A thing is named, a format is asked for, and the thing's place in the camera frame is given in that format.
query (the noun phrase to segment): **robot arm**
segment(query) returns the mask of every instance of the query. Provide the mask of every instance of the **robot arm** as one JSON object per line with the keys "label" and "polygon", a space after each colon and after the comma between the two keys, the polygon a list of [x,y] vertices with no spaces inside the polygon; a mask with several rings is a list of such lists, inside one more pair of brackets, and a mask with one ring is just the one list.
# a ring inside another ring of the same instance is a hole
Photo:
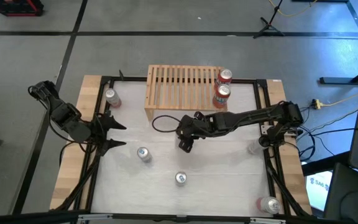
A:
{"label": "robot arm", "polygon": [[299,127],[303,118],[298,105],[282,101],[268,108],[243,113],[218,112],[204,116],[199,111],[195,117],[184,115],[176,133],[180,139],[179,147],[190,152],[195,139],[225,136],[238,127],[274,120],[277,124],[262,136],[266,146],[281,145],[284,133],[290,128]]}
{"label": "robot arm", "polygon": [[106,140],[110,128],[126,129],[108,111],[96,114],[91,122],[83,121],[81,113],[71,104],[59,98],[55,84],[50,81],[39,82],[29,87],[29,94],[47,109],[49,119],[65,131],[77,143],[98,144],[98,152],[103,156],[108,149],[125,145],[125,142]]}

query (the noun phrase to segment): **gray floor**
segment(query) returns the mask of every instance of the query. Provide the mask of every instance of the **gray floor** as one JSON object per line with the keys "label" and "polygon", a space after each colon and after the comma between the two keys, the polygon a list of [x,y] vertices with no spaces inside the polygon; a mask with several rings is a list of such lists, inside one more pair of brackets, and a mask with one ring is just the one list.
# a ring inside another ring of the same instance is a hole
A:
{"label": "gray floor", "polygon": [[[42,17],[4,17],[0,30],[72,30],[80,0],[43,0]],[[352,1],[358,13],[358,1]],[[308,3],[285,1],[282,11],[298,12]],[[260,16],[270,17],[268,1],[123,1],[89,0],[82,31],[203,30],[258,31]],[[345,4],[316,3],[296,17],[277,16],[282,31],[357,32]],[[26,88],[41,80],[55,80],[68,37],[0,37],[0,215],[11,211],[29,161],[44,110]],[[284,82],[288,100],[306,106],[312,98],[334,102],[358,92],[358,87],[321,86],[322,76],[353,77],[358,74],[358,39],[263,37],[77,37],[61,97],[77,100],[83,75],[144,76],[153,63],[220,65],[235,78],[273,78]],[[343,104],[311,111],[306,126],[312,128],[356,108],[358,97]],[[324,130],[354,126],[356,116]],[[322,136],[334,153],[349,150],[352,132]],[[58,174],[58,153],[64,141],[48,132],[24,206],[24,212],[49,208]],[[304,138],[299,147],[311,144]],[[329,156],[320,142],[312,160]]]}

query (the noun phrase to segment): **silver can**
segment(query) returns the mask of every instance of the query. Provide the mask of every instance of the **silver can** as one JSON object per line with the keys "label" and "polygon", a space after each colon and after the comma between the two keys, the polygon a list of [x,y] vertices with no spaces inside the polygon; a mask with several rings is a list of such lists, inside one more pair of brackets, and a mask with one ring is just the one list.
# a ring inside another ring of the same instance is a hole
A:
{"label": "silver can", "polygon": [[281,204],[275,197],[263,197],[258,199],[257,207],[262,212],[277,214],[281,209]]}
{"label": "silver can", "polygon": [[253,143],[248,146],[248,151],[251,154],[257,154],[262,152],[264,149],[268,148],[270,145],[270,141],[267,137],[262,136],[256,139]]}
{"label": "silver can", "polygon": [[187,176],[183,171],[178,172],[175,175],[175,181],[178,186],[183,186],[186,183]]}
{"label": "silver can", "polygon": [[146,147],[138,148],[137,156],[139,156],[139,158],[142,159],[143,162],[150,162],[152,159],[152,155]]}
{"label": "silver can", "polygon": [[116,90],[113,90],[112,88],[109,88],[106,90],[106,100],[109,102],[109,104],[113,108],[118,108],[121,106],[121,99],[118,96],[118,93]]}

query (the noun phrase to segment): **aluminum can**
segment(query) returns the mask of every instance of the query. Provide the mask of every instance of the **aluminum can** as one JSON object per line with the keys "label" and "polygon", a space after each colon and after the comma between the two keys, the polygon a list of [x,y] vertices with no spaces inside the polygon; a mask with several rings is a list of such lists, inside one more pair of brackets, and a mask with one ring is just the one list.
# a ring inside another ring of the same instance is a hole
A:
{"label": "aluminum can", "polygon": [[137,156],[142,159],[143,162],[150,162],[152,159],[152,155],[146,147],[138,148]]}
{"label": "aluminum can", "polygon": [[280,202],[275,197],[262,197],[256,201],[257,208],[269,214],[277,214],[280,209],[281,205]]}
{"label": "aluminum can", "polygon": [[226,84],[229,85],[231,82],[233,74],[229,69],[222,69],[221,72],[218,74],[218,77],[215,80],[215,91],[219,85]]}
{"label": "aluminum can", "polygon": [[230,87],[226,84],[219,85],[218,89],[215,91],[214,98],[212,103],[216,108],[223,108],[227,104],[227,99],[230,96]]}
{"label": "aluminum can", "polygon": [[183,186],[186,183],[187,176],[183,171],[179,171],[175,175],[175,181],[178,186]]}
{"label": "aluminum can", "polygon": [[257,154],[259,152],[262,152],[264,149],[268,148],[270,145],[269,139],[267,139],[265,136],[262,136],[258,139],[256,139],[253,143],[249,144],[248,151],[251,154]]}
{"label": "aluminum can", "polygon": [[106,100],[107,102],[113,107],[118,108],[121,106],[121,99],[118,96],[118,93],[116,90],[113,90],[112,88],[106,90]]}

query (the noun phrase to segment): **black floor line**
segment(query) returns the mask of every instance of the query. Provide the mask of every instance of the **black floor line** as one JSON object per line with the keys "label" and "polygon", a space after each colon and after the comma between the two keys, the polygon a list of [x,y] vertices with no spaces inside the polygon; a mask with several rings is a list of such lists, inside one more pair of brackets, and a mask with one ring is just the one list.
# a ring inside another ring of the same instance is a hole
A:
{"label": "black floor line", "polygon": [[[70,36],[67,49],[63,56],[62,66],[56,80],[56,87],[59,90],[62,86],[63,79],[67,70],[68,62],[73,51],[75,40],[77,36],[239,36],[252,37],[257,32],[190,32],[190,31],[116,31],[116,32],[85,32],[79,31],[83,15],[85,13],[88,0],[83,0],[80,11],[78,13],[74,28],[71,32],[55,32],[55,31],[0,31],[0,36]],[[358,27],[358,16],[352,7],[351,3],[346,3]],[[358,32],[284,32],[287,37],[327,37],[343,39],[346,37],[358,37]],[[275,37],[277,33],[265,33],[264,36]],[[46,116],[41,124],[39,135],[34,143],[32,155],[29,166],[22,181],[21,189],[17,195],[17,200],[13,208],[13,214],[20,214],[22,212],[25,198],[30,189],[32,178],[34,176],[35,168],[37,167],[38,159],[42,150],[42,145],[48,130],[48,121]]]}
{"label": "black floor line", "polygon": [[[19,36],[238,36],[252,37],[258,32],[230,31],[0,31],[0,35]],[[358,32],[284,32],[287,37],[358,37]],[[266,32],[266,37],[278,37],[276,32]]]}
{"label": "black floor line", "polygon": [[68,36],[72,35],[72,31],[0,31],[2,36],[18,35],[18,36]]}
{"label": "black floor line", "polygon": [[[63,56],[63,61],[59,70],[59,74],[57,77],[57,80],[55,82],[56,90],[59,92],[60,87],[62,86],[64,76],[66,74],[67,65],[71,57],[71,53],[73,51],[75,39],[76,39],[76,33],[78,32],[78,29],[80,28],[82,18],[84,16],[86,4],[88,0],[83,0],[80,11],[77,16],[77,20],[75,22],[73,32],[71,32],[70,40],[68,41],[68,45],[65,51],[65,54]],[[27,171],[25,173],[25,176],[23,178],[23,182],[19,191],[19,194],[17,195],[17,200],[15,203],[15,206],[13,208],[12,213],[13,214],[20,214],[22,213],[23,206],[25,204],[25,199],[27,197],[27,194],[29,193],[30,185],[32,182],[32,178],[34,176],[35,169],[37,168],[37,163],[41,154],[42,146],[45,141],[45,137],[47,135],[48,131],[48,125],[49,120],[47,119],[47,115],[44,116],[42,122],[41,122],[41,128],[39,131],[39,135],[37,139],[35,140],[35,144],[32,150],[29,166],[27,167]]]}

